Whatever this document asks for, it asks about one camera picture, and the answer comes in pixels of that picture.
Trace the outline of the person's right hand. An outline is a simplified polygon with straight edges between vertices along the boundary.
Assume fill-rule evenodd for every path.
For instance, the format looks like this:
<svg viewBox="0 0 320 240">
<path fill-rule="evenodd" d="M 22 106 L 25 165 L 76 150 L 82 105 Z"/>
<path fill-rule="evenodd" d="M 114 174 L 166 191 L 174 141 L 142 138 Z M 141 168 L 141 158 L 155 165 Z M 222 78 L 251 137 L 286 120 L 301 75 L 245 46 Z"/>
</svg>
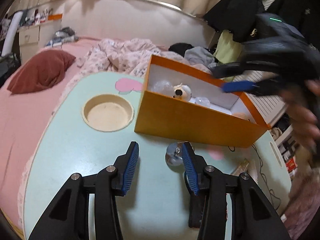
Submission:
<svg viewBox="0 0 320 240">
<path fill-rule="evenodd" d="M 317 152 L 319 142 L 318 118 L 305 107 L 304 99 L 299 95 L 298 88 L 292 87 L 280 92 L 280 97 L 286 103 L 286 112 L 291 119 L 293 136 L 312 154 Z"/>
</svg>

